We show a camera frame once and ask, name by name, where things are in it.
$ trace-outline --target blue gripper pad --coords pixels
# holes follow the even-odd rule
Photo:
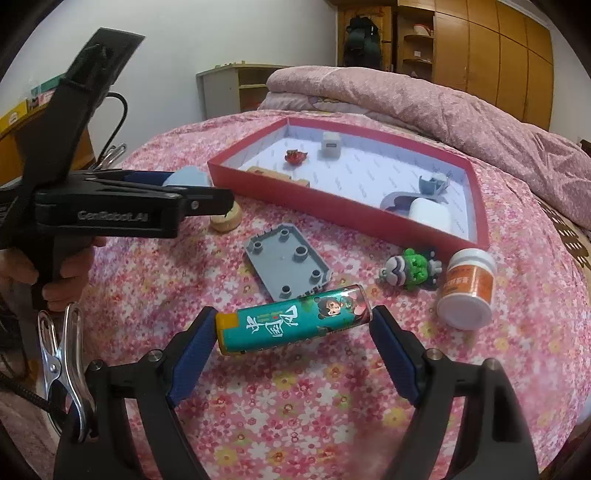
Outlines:
[[[175,407],[181,400],[190,397],[217,342],[216,313],[217,310],[211,309],[173,369],[168,398]]]
[[[369,333],[382,356],[384,365],[392,378],[394,387],[402,398],[406,398],[413,406],[418,406],[420,392],[415,382],[416,371],[411,359],[404,351],[390,325],[377,308],[373,309],[374,317],[369,322]]]
[[[161,187],[173,174],[171,171],[135,171],[124,177],[125,181],[131,183],[143,183],[144,185],[155,185]]]

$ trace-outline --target white wall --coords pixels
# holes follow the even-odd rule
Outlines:
[[[554,50],[554,102],[550,131],[573,142],[591,141],[591,79],[562,33],[528,0],[501,0],[550,29]]]
[[[245,60],[335,65],[336,9],[326,0],[64,0],[34,31],[0,82],[0,112],[35,83],[67,70],[99,27],[146,36],[112,91],[129,102],[115,143],[129,151],[153,136],[201,121],[195,74]],[[99,154],[119,121],[107,99],[90,123]]]

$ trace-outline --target backpack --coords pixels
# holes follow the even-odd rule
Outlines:
[[[343,63],[345,67],[382,69],[382,50],[378,27],[368,17],[354,17],[347,27]]]

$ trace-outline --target gray base plate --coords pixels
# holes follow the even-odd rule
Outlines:
[[[330,267],[291,223],[252,237],[244,248],[274,301],[311,295],[330,281]]]

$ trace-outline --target red object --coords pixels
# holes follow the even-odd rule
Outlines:
[[[299,167],[304,163],[304,160],[308,158],[308,154],[300,152],[299,150],[288,150],[285,154],[285,161],[296,167]]]
[[[472,191],[472,203],[476,218],[476,239],[474,241],[464,240],[458,236],[415,222],[410,218],[370,207],[338,195],[223,165],[226,160],[238,152],[288,124],[356,135],[357,137],[389,143],[438,158],[463,169],[467,174],[470,190]],[[216,187],[231,189],[237,195],[244,195],[245,197],[308,213],[317,218],[333,222],[345,228],[352,228],[365,235],[401,247],[412,247],[419,251],[435,248],[437,258],[445,263],[454,253],[464,248],[487,250],[491,244],[482,193],[470,161],[440,148],[409,138],[399,137],[395,134],[327,120],[286,118],[236,142],[227,150],[209,160],[207,165]]]

